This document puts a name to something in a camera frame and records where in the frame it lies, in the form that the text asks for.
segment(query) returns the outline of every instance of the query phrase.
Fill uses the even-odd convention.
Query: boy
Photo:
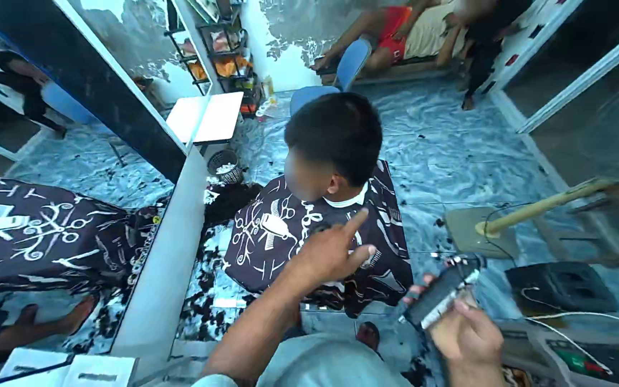
[[[412,285],[412,270],[388,164],[378,160],[382,138],[376,110],[357,94],[329,94],[297,111],[285,129],[285,175],[238,211],[226,273],[261,293],[311,234],[366,207],[353,248],[369,243],[377,251],[354,275],[305,301],[345,308],[352,318],[372,300],[396,305]]]

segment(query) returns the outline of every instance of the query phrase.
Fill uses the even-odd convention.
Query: black barber cape
[[[374,300],[395,306],[413,283],[412,270],[391,173],[381,160],[366,184],[363,204],[353,202],[342,208],[323,198],[299,200],[288,189],[284,176],[271,180],[255,201],[235,216],[224,257],[226,273],[249,292],[261,293],[312,233],[345,224],[362,207],[369,208],[369,217],[355,234],[352,249],[373,244],[376,254],[354,275],[324,284],[305,302],[345,308],[352,318]]]

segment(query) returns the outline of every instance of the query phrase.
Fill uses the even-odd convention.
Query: white cable
[[[522,289],[522,290],[520,291],[520,294],[522,295],[522,297],[524,297],[524,298],[526,298],[527,300],[532,301],[532,302],[538,302],[538,303],[540,303],[540,304],[548,305],[548,306],[550,306],[551,308],[553,308],[553,309],[557,309],[557,310],[559,310],[559,311],[562,311],[562,310],[563,310],[562,308],[559,308],[559,307],[557,307],[557,306],[553,306],[553,305],[551,305],[551,304],[549,304],[549,303],[546,303],[546,302],[544,302],[544,301],[539,301],[539,300],[535,300],[535,299],[531,298],[530,296],[528,296],[527,294],[525,294],[525,292],[526,292],[526,291],[528,291],[528,290],[540,290],[540,289],[539,289],[539,288],[537,288],[536,286],[535,286],[535,287],[533,287],[533,288],[524,288],[524,289]]]
[[[533,319],[533,320],[542,320],[542,319],[547,319],[547,318],[556,318],[556,317],[571,316],[571,315],[603,316],[603,317],[610,317],[612,319],[615,319],[615,320],[619,321],[619,317],[617,317],[617,316],[607,315],[605,313],[597,313],[597,312],[563,312],[563,313],[558,313],[558,314],[555,314],[555,315],[532,316],[532,317],[527,317],[527,318],[528,319]]]
[[[579,344],[577,344],[576,342],[572,341],[572,339],[570,339],[569,337],[567,337],[564,333],[562,333],[560,330],[555,329],[554,327],[541,322],[541,321],[537,321],[535,320],[533,317],[525,317],[525,319],[537,323],[537,324],[541,324],[543,326],[545,326],[546,328],[553,330],[555,333],[558,333],[560,336],[563,336],[566,340],[568,340],[572,345],[574,345],[575,347],[577,347],[577,349],[581,350],[586,356],[589,357],[589,359],[593,360],[594,363],[596,363],[599,367],[603,368],[604,371],[606,371],[607,374],[613,374],[613,371],[611,371],[610,368],[608,368],[607,365],[599,362],[598,360],[596,360],[595,357],[591,356],[591,354],[589,352],[586,351],[586,349],[582,348],[579,346]]]

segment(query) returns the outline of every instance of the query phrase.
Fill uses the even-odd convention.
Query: hand
[[[412,30],[412,25],[410,23],[403,23],[399,27],[398,31],[395,31],[391,35],[391,38],[393,40],[403,40],[407,38],[407,36],[410,34],[410,30]]]
[[[345,225],[336,224],[331,229],[311,236],[300,253],[288,262],[282,274],[292,279],[289,283],[311,291],[324,282],[348,277],[376,248],[370,244],[358,247],[348,255],[355,232],[366,220],[369,211],[362,209]]]
[[[429,285],[435,277],[424,276]],[[412,286],[410,291],[421,293],[426,286]],[[406,297],[405,302],[412,302]],[[496,324],[478,309],[470,293],[455,300],[452,309],[447,312],[429,331],[434,344],[439,348],[452,366],[497,366],[501,361],[503,335]]]

